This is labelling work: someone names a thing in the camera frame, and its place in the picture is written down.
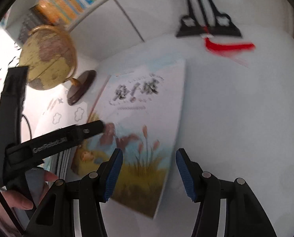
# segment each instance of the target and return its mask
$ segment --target white table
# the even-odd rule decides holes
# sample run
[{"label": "white table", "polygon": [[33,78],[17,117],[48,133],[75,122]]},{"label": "white table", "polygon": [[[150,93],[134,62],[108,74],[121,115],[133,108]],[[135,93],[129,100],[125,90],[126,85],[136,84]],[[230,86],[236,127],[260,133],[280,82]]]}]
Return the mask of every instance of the white table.
[{"label": "white table", "polygon": [[[122,72],[167,54],[182,56],[187,69],[176,149],[184,148],[191,160],[220,179],[244,178],[277,235],[292,236],[294,40],[271,28],[244,25],[239,28],[245,39],[256,45],[254,52],[240,55],[247,67],[208,53],[200,37],[177,39],[173,34],[164,35],[100,63],[96,83],[84,98],[73,107],[66,101],[55,105],[41,120],[37,133],[58,128],[59,124],[50,121],[60,108],[64,125],[76,123],[73,113],[78,107],[89,113],[99,82],[106,74]],[[68,173],[66,180],[75,177]],[[185,237],[192,233],[199,204],[187,197],[173,160],[156,219],[148,219],[113,200],[101,207],[109,237]],[[225,202],[221,211],[223,222],[218,236],[224,232]]]}]

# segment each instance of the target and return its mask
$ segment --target blue textured pad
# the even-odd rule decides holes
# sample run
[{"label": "blue textured pad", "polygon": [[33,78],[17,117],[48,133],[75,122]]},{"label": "blue textured pad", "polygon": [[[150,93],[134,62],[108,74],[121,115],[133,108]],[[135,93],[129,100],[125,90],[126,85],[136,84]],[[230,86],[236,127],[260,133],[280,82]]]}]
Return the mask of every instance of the blue textured pad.
[{"label": "blue textured pad", "polygon": [[119,172],[121,171],[122,164],[123,152],[120,150],[106,179],[105,192],[103,195],[105,201],[108,201],[109,197],[111,197],[111,195],[113,194]]},{"label": "blue textured pad", "polygon": [[195,193],[194,180],[179,150],[177,150],[175,158],[186,194],[192,199],[192,201],[195,201],[197,195]]}]

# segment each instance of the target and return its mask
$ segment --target yellow globe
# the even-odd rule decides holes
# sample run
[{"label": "yellow globe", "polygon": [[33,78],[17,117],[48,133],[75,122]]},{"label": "yellow globe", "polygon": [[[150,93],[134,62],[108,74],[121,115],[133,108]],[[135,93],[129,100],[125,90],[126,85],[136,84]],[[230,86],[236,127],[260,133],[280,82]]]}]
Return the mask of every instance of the yellow globe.
[{"label": "yellow globe", "polygon": [[19,66],[29,66],[27,83],[36,90],[51,89],[71,80],[76,65],[76,51],[68,33],[47,25],[32,30],[19,61]]}]

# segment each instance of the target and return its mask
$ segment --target brown globe base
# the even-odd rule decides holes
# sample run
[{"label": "brown globe base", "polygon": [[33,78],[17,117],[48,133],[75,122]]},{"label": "brown globe base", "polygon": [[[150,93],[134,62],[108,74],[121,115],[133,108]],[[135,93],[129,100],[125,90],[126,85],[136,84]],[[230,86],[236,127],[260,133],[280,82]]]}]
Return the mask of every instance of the brown globe base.
[{"label": "brown globe base", "polygon": [[95,77],[95,70],[87,70],[77,78],[80,84],[77,86],[72,85],[67,94],[67,100],[70,106],[76,104],[76,102],[81,99],[93,83]]}]

